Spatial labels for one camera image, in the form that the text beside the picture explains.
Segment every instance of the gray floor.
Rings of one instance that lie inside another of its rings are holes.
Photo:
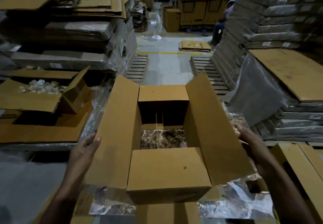
[[[156,13],[161,5],[156,4]],[[211,34],[160,33],[162,39],[153,41],[152,28],[137,33],[138,54],[148,54],[146,85],[186,84],[193,78],[189,64],[191,55],[208,53],[180,52],[181,40],[211,40]],[[46,198],[62,181],[66,164],[37,164],[26,162],[20,155],[13,157],[0,152],[0,224],[28,224],[40,211]],[[203,220],[204,223],[225,223],[223,220]],[[95,217],[95,224],[134,223],[134,218]]]

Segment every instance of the blue object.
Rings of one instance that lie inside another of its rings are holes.
[[[224,24],[225,24],[225,22],[223,22],[223,23],[216,23],[214,25],[214,31],[213,31],[212,41],[216,42],[217,37],[218,37],[218,34],[219,34],[219,30],[224,30]]]

